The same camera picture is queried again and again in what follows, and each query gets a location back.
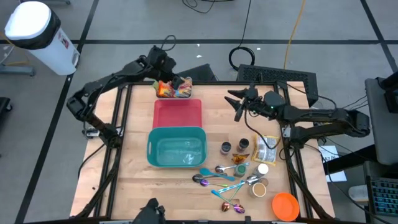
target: paper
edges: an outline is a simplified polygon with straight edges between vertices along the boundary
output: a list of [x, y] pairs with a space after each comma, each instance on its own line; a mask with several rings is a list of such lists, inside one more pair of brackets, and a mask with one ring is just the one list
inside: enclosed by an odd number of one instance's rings
[[[338, 158], [336, 146], [319, 146], [319, 150], [321, 151], [322, 156], [326, 161], [330, 161], [332, 159]], [[347, 181], [346, 174], [344, 173], [344, 171], [330, 174], [330, 177], [331, 177], [332, 181], [334, 181], [334, 182]], [[326, 181], [330, 182], [329, 175], [326, 175]]]

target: blue spoon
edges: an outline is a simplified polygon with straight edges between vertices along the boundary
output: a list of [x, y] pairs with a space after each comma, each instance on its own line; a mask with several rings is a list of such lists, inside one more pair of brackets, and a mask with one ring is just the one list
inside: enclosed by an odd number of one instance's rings
[[225, 178], [225, 179], [227, 179], [227, 180], [229, 180], [229, 181], [235, 181], [235, 177], [225, 176], [225, 175], [221, 175], [221, 174], [216, 174], [216, 173], [213, 173], [212, 171], [210, 171], [210, 170], [207, 169], [207, 168], [202, 168], [202, 169], [200, 169], [200, 174], [201, 174], [201, 175], [215, 175], [215, 176], [217, 176], [217, 177]]

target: trash can lid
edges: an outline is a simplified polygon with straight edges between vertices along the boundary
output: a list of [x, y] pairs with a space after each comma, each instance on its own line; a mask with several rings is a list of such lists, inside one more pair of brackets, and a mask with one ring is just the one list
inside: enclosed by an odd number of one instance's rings
[[51, 18], [50, 8], [36, 1], [20, 4], [11, 14], [5, 30], [10, 40], [31, 39], [37, 37], [47, 27]]

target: table leg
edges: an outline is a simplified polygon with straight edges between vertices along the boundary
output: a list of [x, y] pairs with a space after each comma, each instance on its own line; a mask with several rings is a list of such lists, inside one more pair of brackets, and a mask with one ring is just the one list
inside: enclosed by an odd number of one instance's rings
[[377, 161], [376, 148], [374, 144], [354, 153], [341, 156], [337, 159], [332, 159], [323, 164], [325, 173], [335, 173], [354, 166], [362, 165], [365, 161]]

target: red plastic bin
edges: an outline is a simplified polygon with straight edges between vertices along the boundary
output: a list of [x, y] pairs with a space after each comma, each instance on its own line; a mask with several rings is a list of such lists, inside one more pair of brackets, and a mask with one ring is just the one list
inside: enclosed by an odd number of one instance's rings
[[152, 128], [196, 126], [201, 127], [201, 101], [156, 100]]

